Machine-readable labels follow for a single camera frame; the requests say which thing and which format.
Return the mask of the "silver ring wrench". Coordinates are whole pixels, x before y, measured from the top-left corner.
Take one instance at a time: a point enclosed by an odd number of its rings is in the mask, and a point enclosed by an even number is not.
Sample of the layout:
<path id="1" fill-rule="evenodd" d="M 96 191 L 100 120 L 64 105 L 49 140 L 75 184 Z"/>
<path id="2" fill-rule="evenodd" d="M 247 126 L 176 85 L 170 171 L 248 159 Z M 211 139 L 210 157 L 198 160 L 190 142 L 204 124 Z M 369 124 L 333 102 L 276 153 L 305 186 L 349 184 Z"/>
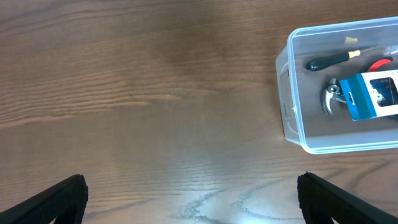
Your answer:
<path id="1" fill-rule="evenodd" d="M 328 87 L 328 92 L 334 95 L 341 95 L 341 89 L 339 85 L 330 85 Z"/>

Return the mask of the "blue white screw box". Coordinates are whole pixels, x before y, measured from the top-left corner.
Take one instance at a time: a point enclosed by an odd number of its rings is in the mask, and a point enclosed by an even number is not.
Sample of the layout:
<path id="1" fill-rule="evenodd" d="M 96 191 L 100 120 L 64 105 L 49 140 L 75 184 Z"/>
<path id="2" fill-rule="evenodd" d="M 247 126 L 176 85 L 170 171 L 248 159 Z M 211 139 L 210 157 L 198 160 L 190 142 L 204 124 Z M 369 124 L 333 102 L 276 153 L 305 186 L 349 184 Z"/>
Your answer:
<path id="1" fill-rule="evenodd" d="M 352 120 L 397 114 L 397 70 L 357 73 L 340 85 Z"/>

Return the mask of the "clear plastic container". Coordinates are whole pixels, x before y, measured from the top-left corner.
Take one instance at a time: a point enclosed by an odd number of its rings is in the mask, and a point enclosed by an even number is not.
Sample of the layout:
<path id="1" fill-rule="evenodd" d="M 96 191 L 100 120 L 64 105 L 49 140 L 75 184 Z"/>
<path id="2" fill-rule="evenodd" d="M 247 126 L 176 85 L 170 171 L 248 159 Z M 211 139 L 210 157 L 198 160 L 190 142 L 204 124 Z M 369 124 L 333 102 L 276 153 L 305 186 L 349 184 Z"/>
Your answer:
<path id="1" fill-rule="evenodd" d="M 318 57 L 382 45 L 349 61 L 311 72 L 304 66 Z M 322 95 L 332 78 L 367 73 L 384 57 L 393 61 L 377 72 L 397 70 L 397 18 L 387 17 L 293 31 L 277 57 L 277 82 L 284 134 L 311 154 L 366 151 L 397 147 L 397 114 L 354 121 L 347 103 L 331 102 L 324 112 Z"/>

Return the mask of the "black yellow screwdriver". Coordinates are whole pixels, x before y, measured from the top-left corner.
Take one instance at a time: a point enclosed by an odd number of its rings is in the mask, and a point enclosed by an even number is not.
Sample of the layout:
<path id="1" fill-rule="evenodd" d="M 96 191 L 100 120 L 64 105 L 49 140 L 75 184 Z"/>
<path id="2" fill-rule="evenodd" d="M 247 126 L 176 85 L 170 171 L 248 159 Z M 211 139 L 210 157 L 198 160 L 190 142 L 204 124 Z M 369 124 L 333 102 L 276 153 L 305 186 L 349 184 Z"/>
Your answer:
<path id="1" fill-rule="evenodd" d="M 308 61 L 304 67 L 311 72 L 316 72 L 316 71 L 324 70 L 332 65 L 336 65 L 339 63 L 349 61 L 351 58 L 359 57 L 363 53 L 370 52 L 372 50 L 377 50 L 380 48 L 383 48 L 383 46 L 378 45 L 378 46 L 374 46 L 374 47 L 370 47 L 370 48 L 366 48 L 366 49 L 344 51 L 344 52 L 339 52 L 339 53 L 332 54 L 332 55 L 314 58 L 314 59 Z"/>

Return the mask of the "small steel hammer black grip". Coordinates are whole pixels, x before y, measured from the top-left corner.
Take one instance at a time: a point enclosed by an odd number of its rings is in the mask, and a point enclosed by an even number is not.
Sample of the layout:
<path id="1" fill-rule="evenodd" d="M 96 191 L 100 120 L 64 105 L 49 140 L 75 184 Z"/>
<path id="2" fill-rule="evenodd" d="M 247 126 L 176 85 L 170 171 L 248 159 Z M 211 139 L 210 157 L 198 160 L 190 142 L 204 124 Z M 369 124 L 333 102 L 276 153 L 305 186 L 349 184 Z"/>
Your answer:
<path id="1" fill-rule="evenodd" d="M 332 115 L 333 114 L 332 107 L 331 107 L 331 102 L 332 101 L 337 101 L 339 103 L 346 104 L 346 100 L 345 100 L 345 97 L 344 97 L 344 94 L 343 94 L 342 90 L 341 90 L 341 95 L 334 95 L 334 94 L 328 92 L 328 87 L 330 85 L 339 85 L 340 86 L 340 83 L 339 83 L 339 81 L 336 78 L 332 78 L 332 79 L 329 80 L 328 86 L 323 91 L 322 106 L 323 106 L 324 112 L 326 114 L 328 114 L 328 115 Z"/>

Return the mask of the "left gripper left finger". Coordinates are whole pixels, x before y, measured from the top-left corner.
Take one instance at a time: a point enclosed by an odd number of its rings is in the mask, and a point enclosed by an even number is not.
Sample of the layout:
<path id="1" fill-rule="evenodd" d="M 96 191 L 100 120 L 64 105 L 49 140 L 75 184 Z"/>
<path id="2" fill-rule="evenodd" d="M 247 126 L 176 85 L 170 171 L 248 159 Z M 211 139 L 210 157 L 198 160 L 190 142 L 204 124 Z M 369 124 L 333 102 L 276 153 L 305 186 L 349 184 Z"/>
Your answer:
<path id="1" fill-rule="evenodd" d="M 87 202 L 85 178 L 75 174 L 1 212 L 1 223 L 81 224 Z"/>

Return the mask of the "red handled pliers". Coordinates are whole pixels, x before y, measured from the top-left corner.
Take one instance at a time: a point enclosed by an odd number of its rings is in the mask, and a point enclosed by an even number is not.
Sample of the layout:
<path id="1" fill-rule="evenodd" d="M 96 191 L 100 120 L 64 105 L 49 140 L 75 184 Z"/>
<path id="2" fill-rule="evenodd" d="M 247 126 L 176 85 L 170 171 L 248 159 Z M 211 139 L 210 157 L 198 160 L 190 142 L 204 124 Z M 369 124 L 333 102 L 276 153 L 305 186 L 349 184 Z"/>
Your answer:
<path id="1" fill-rule="evenodd" d="M 380 58 L 379 60 L 373 62 L 370 67 L 366 70 L 367 72 L 376 72 L 380 67 L 391 63 L 393 61 L 392 57 L 384 57 Z"/>

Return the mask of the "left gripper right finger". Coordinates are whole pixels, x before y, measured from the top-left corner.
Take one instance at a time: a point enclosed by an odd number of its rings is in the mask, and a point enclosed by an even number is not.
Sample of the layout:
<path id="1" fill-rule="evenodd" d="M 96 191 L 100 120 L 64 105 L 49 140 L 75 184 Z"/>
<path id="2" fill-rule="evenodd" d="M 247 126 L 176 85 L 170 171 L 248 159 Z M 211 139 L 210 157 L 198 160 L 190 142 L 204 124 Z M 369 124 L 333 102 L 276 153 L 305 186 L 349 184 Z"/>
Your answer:
<path id="1" fill-rule="evenodd" d="M 395 224 L 397 217 L 313 173 L 297 178 L 299 207 L 307 224 Z"/>

